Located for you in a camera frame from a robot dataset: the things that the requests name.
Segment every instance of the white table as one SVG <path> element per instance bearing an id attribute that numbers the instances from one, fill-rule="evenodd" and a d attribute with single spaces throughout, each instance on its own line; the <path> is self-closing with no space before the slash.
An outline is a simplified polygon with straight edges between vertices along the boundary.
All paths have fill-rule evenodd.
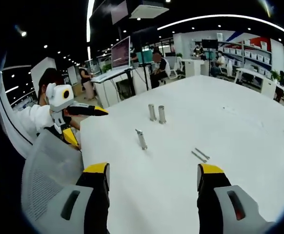
<path id="1" fill-rule="evenodd" d="M 208 75 L 208 61 L 201 59 L 182 59 L 182 62 L 184 62 L 185 66 L 185 77 Z"/>
<path id="2" fill-rule="evenodd" d="M 145 83 L 145 75 L 142 67 L 138 67 L 132 69 L 130 72 L 133 87 L 135 89 L 136 95 L 147 91 L 146 83 Z M 148 69 L 146 69 L 146 78 L 149 89 L 151 89 L 151 80 L 150 75 L 148 73 Z M 127 74 L 118 75 L 110 80 L 103 81 L 102 83 L 94 83 L 98 97 L 99 103 L 102 105 L 104 109 L 113 106 L 121 101 L 121 97 L 117 90 L 117 82 L 122 80 L 127 80 Z"/>
<path id="3" fill-rule="evenodd" d="M 165 125 L 148 104 L 165 106 Z M 113 234 L 199 233 L 195 147 L 259 205 L 284 211 L 284 107 L 248 88 L 196 76 L 132 97 L 81 122 L 84 166 L 108 161 Z M 139 145 L 143 131 L 148 149 Z"/>
<path id="4" fill-rule="evenodd" d="M 261 94 L 267 96 L 268 98 L 274 99 L 276 87 L 279 87 L 284 91 L 284 86 L 281 86 L 279 83 L 273 82 L 272 80 L 268 79 L 267 77 L 258 72 L 254 72 L 246 68 L 238 68 L 237 71 L 238 72 L 236 73 L 234 83 L 236 83 L 237 79 L 242 77 L 242 73 L 247 73 L 255 77 L 261 78 L 263 80 L 261 86 Z"/>

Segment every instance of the monitor screen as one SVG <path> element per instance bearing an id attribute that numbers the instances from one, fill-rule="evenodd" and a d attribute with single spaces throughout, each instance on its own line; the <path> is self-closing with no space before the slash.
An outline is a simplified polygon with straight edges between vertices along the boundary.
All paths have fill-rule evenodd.
<path id="1" fill-rule="evenodd" d="M 130 37 L 112 47 L 112 68 L 130 66 Z"/>

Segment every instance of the metal cylinder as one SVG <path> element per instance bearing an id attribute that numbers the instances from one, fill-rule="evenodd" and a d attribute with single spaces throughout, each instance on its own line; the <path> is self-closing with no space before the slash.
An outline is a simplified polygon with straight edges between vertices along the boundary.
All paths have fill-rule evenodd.
<path id="1" fill-rule="evenodd" d="M 150 111 L 150 120 L 151 121 L 156 121 L 156 116 L 155 116 L 155 110 L 154 110 L 154 105 L 153 104 L 149 104 L 148 105 L 148 109 Z"/>
<path id="2" fill-rule="evenodd" d="M 137 130 L 137 134 L 138 134 L 138 138 L 139 138 L 139 141 L 140 141 L 140 145 L 142 147 L 143 150 L 146 150 L 147 149 L 147 145 L 145 143 L 145 139 L 144 139 L 144 136 L 143 136 L 143 132 L 141 130 Z"/>
<path id="3" fill-rule="evenodd" d="M 160 124 L 166 123 L 164 106 L 159 106 L 158 111 L 160 113 Z"/>

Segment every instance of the cable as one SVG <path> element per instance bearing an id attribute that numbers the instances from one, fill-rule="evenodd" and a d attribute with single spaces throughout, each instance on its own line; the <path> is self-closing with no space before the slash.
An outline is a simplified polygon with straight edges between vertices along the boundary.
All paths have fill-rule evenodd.
<path id="1" fill-rule="evenodd" d="M 113 84 L 113 86 L 114 86 L 114 88 L 115 88 L 115 90 L 116 90 L 117 100 L 118 100 L 118 102 L 120 102 L 120 101 L 119 101 L 118 94 L 117 94 L 117 93 L 118 93 L 118 90 L 117 90 L 117 87 L 116 87 L 116 85 L 115 85 L 113 79 L 110 79 L 109 81 Z"/>
<path id="2" fill-rule="evenodd" d="M 146 82 L 143 80 L 143 78 L 140 76 L 140 74 L 138 73 L 137 69 L 134 67 L 134 70 L 136 70 L 137 74 L 139 75 L 139 77 L 141 78 L 141 80 L 146 84 Z"/>
<path id="3" fill-rule="evenodd" d="M 107 104 L 108 104 L 108 106 L 110 106 L 110 105 L 109 105 L 109 102 L 108 102 L 108 98 L 107 98 L 107 95 L 106 95 L 106 90 L 105 90 L 105 85 L 104 85 L 104 82 L 103 82 L 103 89 L 104 89 L 104 93 L 105 93 L 105 97 L 106 97 L 106 101 L 107 101 Z"/>

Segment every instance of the metal peg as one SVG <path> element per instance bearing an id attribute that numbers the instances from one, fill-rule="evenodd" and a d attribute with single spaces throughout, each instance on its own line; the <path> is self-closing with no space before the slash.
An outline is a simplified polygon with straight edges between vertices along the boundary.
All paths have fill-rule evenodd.
<path id="1" fill-rule="evenodd" d="M 150 120 L 151 121 L 156 121 L 156 116 L 155 116 L 155 110 L 154 110 L 154 105 L 153 104 L 149 104 L 148 105 L 148 109 L 150 111 Z"/>
<path id="2" fill-rule="evenodd" d="M 205 158 L 210 159 L 209 156 L 207 156 L 206 154 L 204 154 L 202 151 L 200 151 L 198 148 L 195 148 L 197 150 L 197 152 L 199 152 L 201 155 L 203 155 Z"/>
<path id="3" fill-rule="evenodd" d="M 158 111 L 160 113 L 160 124 L 166 123 L 164 106 L 159 106 Z"/>
<path id="4" fill-rule="evenodd" d="M 200 156 L 198 156 L 195 152 L 192 151 L 192 154 L 194 154 L 197 158 L 199 158 L 203 163 L 207 163 L 207 160 L 202 159 Z"/>
<path id="5" fill-rule="evenodd" d="M 140 145 L 142 147 L 143 150 L 146 150 L 147 149 L 147 145 L 145 143 L 145 139 L 144 139 L 144 136 L 143 136 L 143 132 L 141 130 L 137 130 L 137 134 L 138 134 L 138 138 L 139 138 L 139 141 L 140 141 Z"/>

